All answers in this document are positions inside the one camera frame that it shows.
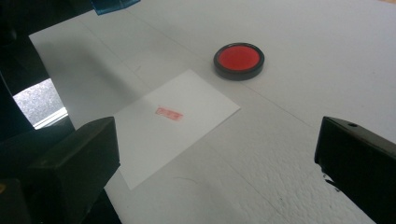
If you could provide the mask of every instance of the blue object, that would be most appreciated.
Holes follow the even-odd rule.
[[[91,0],[96,14],[99,16],[130,7],[138,2],[140,2],[140,0]]]

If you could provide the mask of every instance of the paper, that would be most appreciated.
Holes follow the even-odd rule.
[[[134,189],[239,106],[191,70],[114,115],[120,171]]]

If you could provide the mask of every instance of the red stamp imprint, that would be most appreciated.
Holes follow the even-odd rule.
[[[156,114],[164,116],[166,118],[179,121],[183,118],[183,115],[180,113],[177,113],[176,111],[164,108],[164,107],[158,107],[157,111],[155,111]]]

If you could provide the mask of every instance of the tabletop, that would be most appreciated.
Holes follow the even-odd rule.
[[[122,223],[374,223],[314,154],[323,116],[396,142],[395,22],[376,0],[144,0],[30,38],[76,128],[189,69],[241,108],[133,190],[116,172]],[[234,42],[265,54],[257,77],[216,75]]]

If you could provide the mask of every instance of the red ink surface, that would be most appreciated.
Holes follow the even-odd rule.
[[[259,53],[250,47],[233,46],[225,49],[219,56],[219,63],[227,69],[246,70],[260,61]]]
[[[155,112],[158,115],[162,115],[166,118],[172,119],[172,120],[181,120],[183,118],[183,115],[180,113],[177,113],[176,111],[164,108],[164,107],[158,107],[157,111]]]

